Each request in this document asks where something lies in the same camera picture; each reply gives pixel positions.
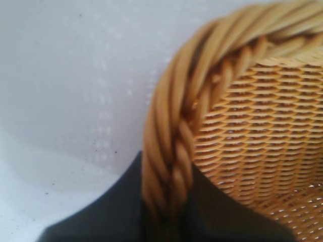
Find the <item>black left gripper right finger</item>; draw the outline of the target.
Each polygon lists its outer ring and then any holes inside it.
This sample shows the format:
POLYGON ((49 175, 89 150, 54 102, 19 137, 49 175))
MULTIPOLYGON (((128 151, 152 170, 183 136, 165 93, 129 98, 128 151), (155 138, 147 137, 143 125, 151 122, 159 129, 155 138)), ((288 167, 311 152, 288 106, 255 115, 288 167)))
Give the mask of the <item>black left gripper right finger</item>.
POLYGON ((181 241, 296 241, 291 229, 235 201, 194 165, 181 241))

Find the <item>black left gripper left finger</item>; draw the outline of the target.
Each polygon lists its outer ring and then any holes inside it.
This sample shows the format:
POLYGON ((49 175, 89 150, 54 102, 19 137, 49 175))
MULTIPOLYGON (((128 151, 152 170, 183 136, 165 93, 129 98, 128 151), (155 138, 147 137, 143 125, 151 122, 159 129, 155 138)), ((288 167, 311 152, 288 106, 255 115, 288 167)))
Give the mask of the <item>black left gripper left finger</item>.
POLYGON ((93 203, 47 227, 38 241, 144 241, 141 153, 93 203))

